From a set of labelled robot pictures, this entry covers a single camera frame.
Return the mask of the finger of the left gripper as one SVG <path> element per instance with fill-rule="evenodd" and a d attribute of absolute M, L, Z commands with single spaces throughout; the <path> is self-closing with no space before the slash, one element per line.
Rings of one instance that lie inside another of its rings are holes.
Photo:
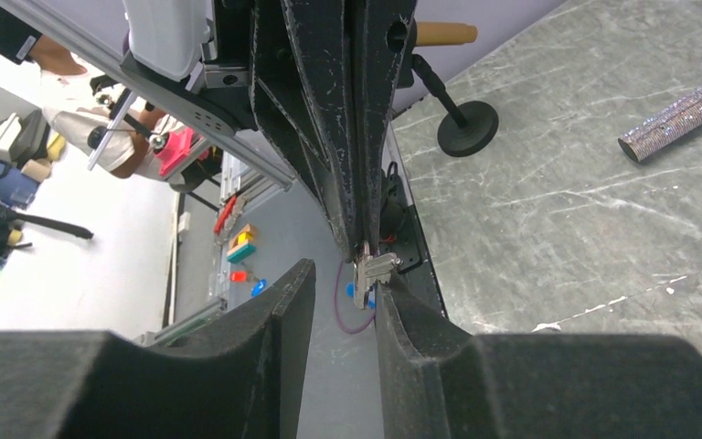
<path fill-rule="evenodd" d="M 341 1 L 253 5 L 251 105 L 277 153 L 319 203 L 345 260 L 355 257 L 355 163 Z"/>
<path fill-rule="evenodd" d="M 355 1 L 351 85 L 360 248 L 379 254 L 382 150 L 416 8 L 415 1 Z"/>

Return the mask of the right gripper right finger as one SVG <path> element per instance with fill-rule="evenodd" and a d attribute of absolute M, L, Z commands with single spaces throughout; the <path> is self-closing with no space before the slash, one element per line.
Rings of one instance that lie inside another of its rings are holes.
<path fill-rule="evenodd" d="M 660 335 L 471 335 L 376 293 L 388 438 L 702 438 L 702 356 Z"/>

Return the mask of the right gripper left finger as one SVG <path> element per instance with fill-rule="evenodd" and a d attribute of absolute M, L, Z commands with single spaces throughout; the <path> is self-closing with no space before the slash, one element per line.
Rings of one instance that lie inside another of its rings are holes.
<path fill-rule="evenodd" d="M 0 438 L 294 438 L 314 299 L 303 259 L 169 347 L 0 332 Z"/>

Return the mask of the silver key with ring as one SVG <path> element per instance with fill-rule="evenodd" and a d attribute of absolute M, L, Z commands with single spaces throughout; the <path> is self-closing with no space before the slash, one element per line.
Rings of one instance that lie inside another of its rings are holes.
<path fill-rule="evenodd" d="M 375 286 L 387 284 L 401 264 L 402 260 L 394 252 L 373 255 L 365 241 L 355 262 L 354 305 L 358 309 L 367 309 L 369 295 Z"/>

